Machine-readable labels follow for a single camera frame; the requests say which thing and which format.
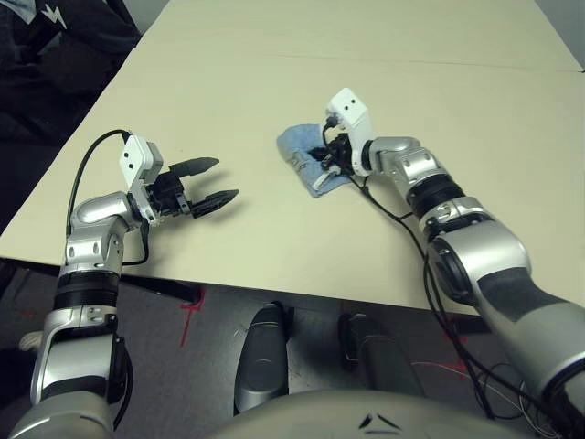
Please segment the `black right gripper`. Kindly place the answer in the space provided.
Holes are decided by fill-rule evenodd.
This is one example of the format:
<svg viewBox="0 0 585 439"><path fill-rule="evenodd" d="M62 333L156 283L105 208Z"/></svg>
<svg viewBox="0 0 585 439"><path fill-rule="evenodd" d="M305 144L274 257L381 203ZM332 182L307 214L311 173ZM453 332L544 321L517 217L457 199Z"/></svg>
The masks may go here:
<svg viewBox="0 0 585 439"><path fill-rule="evenodd" d="M349 137L345 133L339 134L325 146L315 147L309 151L314 159L323 159L322 168L330 170L334 166L339 168L339 173L351 177L354 175L352 165L352 147Z"/></svg>

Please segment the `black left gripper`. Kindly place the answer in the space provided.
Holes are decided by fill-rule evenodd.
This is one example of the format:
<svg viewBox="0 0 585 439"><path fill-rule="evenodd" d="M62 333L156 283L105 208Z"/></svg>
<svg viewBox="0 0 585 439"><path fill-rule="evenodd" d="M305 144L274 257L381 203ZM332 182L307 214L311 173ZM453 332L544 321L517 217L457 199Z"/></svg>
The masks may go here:
<svg viewBox="0 0 585 439"><path fill-rule="evenodd" d="M190 205L179 178L205 173L218 163L219 160L214 157L198 157L171 165L169 171L160 174L155 182L148 186L148 199L151 206L162 217L191 213L194 219L223 208L239 194L237 189L213 193Z"/></svg>

